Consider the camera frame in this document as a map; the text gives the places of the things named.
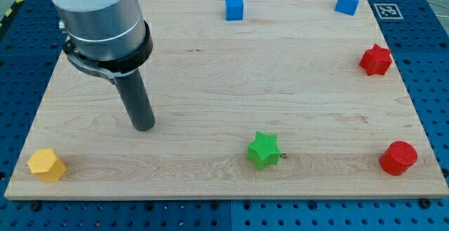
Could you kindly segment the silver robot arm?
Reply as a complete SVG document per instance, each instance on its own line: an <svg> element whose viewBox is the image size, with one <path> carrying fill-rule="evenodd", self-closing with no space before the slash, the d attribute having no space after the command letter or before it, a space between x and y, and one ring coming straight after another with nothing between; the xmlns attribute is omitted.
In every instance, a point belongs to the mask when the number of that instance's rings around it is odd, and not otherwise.
<svg viewBox="0 0 449 231"><path fill-rule="evenodd" d="M138 0L51 1L69 36L63 51L75 68L112 84L141 80L139 68L153 44Z"/></svg>

